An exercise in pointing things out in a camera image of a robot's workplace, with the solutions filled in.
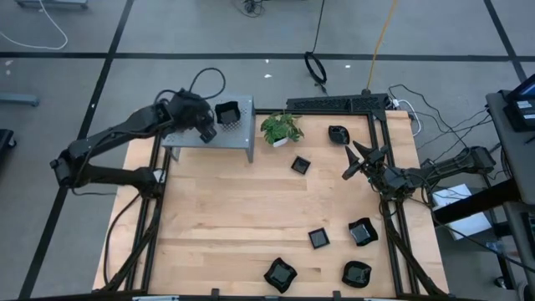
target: potted plant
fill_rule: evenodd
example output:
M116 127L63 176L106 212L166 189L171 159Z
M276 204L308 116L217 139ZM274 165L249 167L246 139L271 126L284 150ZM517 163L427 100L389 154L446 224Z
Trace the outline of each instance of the potted plant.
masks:
M260 131L264 132L266 142L274 147L286 144L288 140L299 141L299 137L304 137L304 133L295 126L296 119L301 116L284 114L281 112L271 114L262 125Z

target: wooden table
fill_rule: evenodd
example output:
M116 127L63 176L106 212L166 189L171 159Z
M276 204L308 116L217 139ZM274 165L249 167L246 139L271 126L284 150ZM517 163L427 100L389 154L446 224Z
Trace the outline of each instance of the wooden table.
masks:
M389 111L387 116L396 165L418 166L406 112ZM243 151L209 149L184 149L180 161L171 162L149 293L207 295L219 288L221 295L278 295L263 274L281 257L298 272L285 296L328 297L339 290L345 297L394 297L379 196L361 174L349 181L341 178L347 157L327 135L329 125L343 125L352 140L370 146L367 119L305 115L298 126L306 138L273 148L259 130L265 118L257 116L253 164ZM152 143L132 141L125 168L148 166ZM290 169L296 155L312 161L305 176ZM132 187L118 190L111 219L135 194ZM109 277L130 254L139 205L113 231ZM407 201L405 216L415 257L438 287L448 291L429 211ZM379 241L357 247L348 223L362 217L371 219ZM314 250L308 232L321 227L330 245ZM341 282L343 267L351 260L373 268L366 288ZM135 287L140 285L144 261L142 255ZM405 261L400 260L400 268L409 292ZM94 287L102 286L101 258Z

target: yellow cable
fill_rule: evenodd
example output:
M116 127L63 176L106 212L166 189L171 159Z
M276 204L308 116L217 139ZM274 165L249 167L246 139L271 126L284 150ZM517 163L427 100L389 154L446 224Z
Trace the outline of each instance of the yellow cable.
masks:
M390 20L392 19L392 15L394 14L394 9L397 4L398 4L398 0L392 0L392 6L390 7L390 11L388 12L388 18L386 19L385 25L383 25L383 30L381 31L381 35L379 36L379 41L377 41L377 45L375 45L374 58L371 60L371 68L369 69L368 84L366 85L366 89L369 89L369 85L371 84L371 79L374 76L375 58L377 57L377 53L379 52L379 47L381 45L381 42L383 41L383 36L385 35L385 31L388 28L388 24L390 23Z

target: concrete floor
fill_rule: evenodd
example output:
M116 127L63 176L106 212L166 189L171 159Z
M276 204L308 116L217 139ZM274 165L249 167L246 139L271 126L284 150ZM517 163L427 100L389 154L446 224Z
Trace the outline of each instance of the concrete floor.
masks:
M69 44L60 52L102 53L98 56L101 59L0 56L0 90L36 94L41 99L37 108L0 106L0 128L15 130L18 139L18 147L0 170L0 299L16 298L22 287L58 191L48 163L79 132L104 64L104 53L110 48L126 3L90 0L88 11L61 7L48 10L69 36ZM535 2L492 0L492 4L516 54L535 56L535 24L531 18ZM246 18L227 0L135 0L118 53L260 53L275 58L276 54L302 54L312 49L320 0L273 0L264 5L266 11L260 18ZM372 54L389 6L390 2L373 0L327 1L316 53ZM21 9L13 1L0 1L0 30L24 43L62 43L44 14L37 9ZM33 51L0 38L0 53ZM482 110L485 94L519 84L513 65L504 59L508 53L483 0L400 1L380 52L405 54L406 58L415 54L446 56L442 60L454 60L452 55L500 58L452 62L415 61L417 57L411 57L411 61L377 62L372 91L384 92L393 84L405 84L424 94L450 124ZM287 98L321 95L297 56L269 62L243 58L115 59L89 134L121 122L133 110L149 104L161 89L187 87L205 67L218 67L225 73L225 93L252 94L258 108L282 108ZM329 75L329 94L358 94L364 88L369 60L325 59L323 64ZM535 73L535 63L522 63L522 67L528 76ZM216 75L207 74L195 90L210 94L219 85ZM402 89L394 92L398 98L409 100L417 111L432 112L417 96ZM416 145L440 134L434 121L425 116L422 121ZM436 158L455 141L455 136L446 135L421 148L420 160ZM497 141L492 123L475 128L465 138L468 145L489 148ZM460 150L458 145L448 155ZM95 163L122 166L125 151L125 146L120 147L96 158ZM483 185L477 176L458 176L441 184L461 182ZM33 297L90 291L112 201L112 196L75 197L69 193ZM469 242L453 242L442 230L437 233L452 293L488 300L515 298L514 292L492 284L499 276L495 256ZM521 277L522 273L517 270L516 275Z

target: white cable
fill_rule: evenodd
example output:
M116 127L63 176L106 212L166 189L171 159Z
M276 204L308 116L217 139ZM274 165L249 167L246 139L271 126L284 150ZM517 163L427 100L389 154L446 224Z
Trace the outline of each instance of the white cable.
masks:
M65 45L67 45L67 43L69 42L69 38L67 38L67 34L65 34L64 31L61 30L61 28L58 26L58 24L56 24L56 22L52 19L52 17L50 17L50 15L48 14L46 8L44 8L43 0L39 0L39 3L41 4L41 8L43 9L43 12L44 12L44 14L47 15L47 17L50 20L50 22L52 22L52 24L59 30L59 32L61 32L61 34L63 34L63 36L65 38L65 43L63 45L61 45L59 47L27 45L25 43L19 43L19 42L15 41L15 40L10 39L2 31L0 31L0 35L2 35L7 41L9 41L11 43L14 43L16 45L19 45L19 46L23 46L23 47L35 48L35 49L61 50L61 49L63 49L65 47Z
M405 99L393 99L392 100L392 103L394 104L395 108L400 107L400 103L402 103L402 102L409 105L410 109L412 110L412 115L416 118L416 122L418 122L418 130L414 134L412 134L412 136L414 137L414 136L418 135L421 132L420 118L418 118L418 114L416 113L415 108L412 107L412 105L410 104L409 101L407 101Z

